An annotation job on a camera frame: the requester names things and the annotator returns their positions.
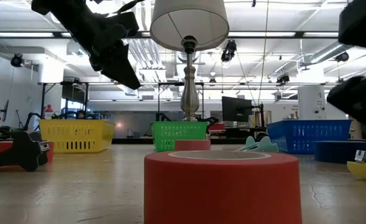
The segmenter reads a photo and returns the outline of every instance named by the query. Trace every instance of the white wall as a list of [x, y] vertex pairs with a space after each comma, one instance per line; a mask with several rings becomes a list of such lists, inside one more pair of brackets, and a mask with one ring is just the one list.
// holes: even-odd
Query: white wall
[[[89, 102], [89, 106], [93, 111], [157, 111], [158, 103], [154, 101], [143, 102]], [[161, 111], [181, 111], [179, 102], [161, 102]], [[205, 102], [205, 115], [210, 116], [210, 111], [222, 111], [222, 104], [220, 101]], [[298, 110], [297, 102], [276, 102], [264, 103], [264, 110], [271, 111], [272, 122], [281, 121], [288, 118], [291, 113]], [[326, 119], [346, 119], [345, 113], [330, 104], [326, 105]], [[202, 111], [202, 104], [199, 106], [199, 111]]]
[[[19, 120], [16, 110], [19, 110], [24, 124], [28, 113], [40, 113], [41, 87], [37, 84], [38, 81], [37, 72], [31, 73], [28, 68], [14, 68], [9, 60], [0, 57], [0, 108], [3, 108], [9, 100], [6, 121], [0, 121], [0, 126], [18, 128]], [[34, 127], [35, 120], [32, 119], [30, 128]]]

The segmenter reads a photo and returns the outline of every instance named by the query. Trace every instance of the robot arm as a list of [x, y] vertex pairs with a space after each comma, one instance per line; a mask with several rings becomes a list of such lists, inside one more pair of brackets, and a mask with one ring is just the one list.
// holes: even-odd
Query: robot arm
[[134, 13], [124, 11], [141, 1], [122, 6], [110, 17], [92, 13], [85, 0], [33, 0], [32, 10], [42, 15], [51, 12], [87, 51], [95, 71], [136, 90], [140, 82], [127, 58], [129, 45], [121, 39], [135, 36], [139, 30]]

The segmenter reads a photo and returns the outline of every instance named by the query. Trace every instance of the black monitor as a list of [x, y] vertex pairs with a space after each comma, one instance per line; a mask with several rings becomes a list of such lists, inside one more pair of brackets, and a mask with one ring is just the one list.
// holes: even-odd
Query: black monitor
[[223, 96], [221, 101], [223, 121], [249, 122], [249, 115], [253, 114], [252, 100]]

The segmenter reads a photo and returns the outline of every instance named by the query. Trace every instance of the table surface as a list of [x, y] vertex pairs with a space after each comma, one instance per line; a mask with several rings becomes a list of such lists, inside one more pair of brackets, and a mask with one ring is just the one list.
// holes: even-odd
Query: table surface
[[[56, 154], [33, 173], [0, 170], [0, 224], [142, 223], [143, 158], [152, 152], [151, 145], [114, 145], [99, 154]], [[345, 165], [299, 159], [304, 224], [366, 223], [365, 180]]]

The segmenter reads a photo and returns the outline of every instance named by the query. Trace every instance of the ceiling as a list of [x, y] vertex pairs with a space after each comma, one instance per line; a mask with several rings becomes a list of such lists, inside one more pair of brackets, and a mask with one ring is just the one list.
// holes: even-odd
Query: ceiling
[[[155, 1], [147, 0], [145, 2], [143, 2], [143, 5], [133, 8], [133, 11], [136, 14], [144, 11], [148, 12], [149, 9], [153, 8]], [[252, 1], [225, 0], [224, 2], [231, 32], [264, 32], [267, 21], [267, 31], [337, 32], [339, 28], [339, 14], [347, 5], [347, 0], [270, 0], [267, 13], [266, 0], [257, 0], [255, 7], [252, 7]], [[125, 1], [120, 0], [103, 1], [97, 6], [95, 3], [88, 1], [90, 8], [95, 12], [112, 12], [124, 3]], [[137, 17], [140, 18], [140, 30], [147, 31], [148, 29], [145, 28], [148, 28], [150, 25], [150, 17], [147, 19], [140, 16]], [[31, 11], [30, 1], [1, 0], [0, 32], [55, 31], [65, 31], [65, 29], [56, 23], [50, 14], [41, 16]], [[66, 50], [67, 45], [70, 48], [69, 46], [74, 44], [70, 43], [71, 41], [68, 39], [0, 39], [0, 49], [5, 47], [7, 49], [10, 47], [43, 47], [64, 61], [66, 64], [65, 77], [78, 77], [81, 80], [91, 82], [109, 81], [92, 70], [87, 55], [72, 55], [71, 52]], [[264, 37], [259, 37], [258, 39], [236, 39], [236, 56], [232, 59], [229, 66], [224, 65], [223, 67], [220, 56], [226, 44], [225, 41], [216, 49], [198, 53], [196, 63], [199, 65], [197, 66], [196, 81], [208, 82], [209, 78], [211, 78], [211, 72], [214, 72], [214, 77], [219, 83], [275, 82], [280, 72], [278, 69], [286, 65], [290, 60], [297, 60], [301, 55], [311, 56], [316, 54], [336, 43], [336, 41], [335, 38], [265, 39]], [[154, 65], [154, 60], [148, 51], [147, 45], [144, 42], [137, 42], [136, 47], [142, 47], [151, 65]], [[8, 52], [7, 49], [3, 50], [2, 53], [6, 55], [14, 53]], [[162, 61], [162, 71], [166, 70], [166, 72], [162, 73], [165, 73], [164, 77], [158, 76], [158, 80], [155, 79], [153, 82], [172, 82], [183, 78], [182, 70], [184, 65], [177, 65], [177, 62], [180, 61], [176, 58], [176, 52], [157, 46], [157, 52], [155, 53]], [[347, 62], [337, 64], [336, 61], [325, 60], [325, 62], [314, 66], [313, 71], [323, 70], [324, 72], [323, 80], [316, 79], [317, 82], [334, 83], [339, 77], [350, 77], [357, 72], [366, 70], [366, 49], [354, 47], [349, 49], [347, 53], [350, 55], [350, 59]], [[141, 74], [142, 82], [151, 82], [152, 72], [155, 72], [141, 72], [141, 65], [145, 64], [145, 62], [138, 62], [132, 54], [129, 54], [129, 60], [136, 73]], [[300, 79], [297, 78], [297, 74], [300, 72], [295, 65], [296, 62], [293, 62], [293, 66], [288, 70], [291, 82], [315, 82], [315, 78], [311, 73], [308, 73], [308, 75], [303, 73], [304, 75], [300, 75]], [[235, 90], [236, 87], [227, 86], [226, 89]], [[181, 91], [181, 88], [176, 88], [174, 91]]]

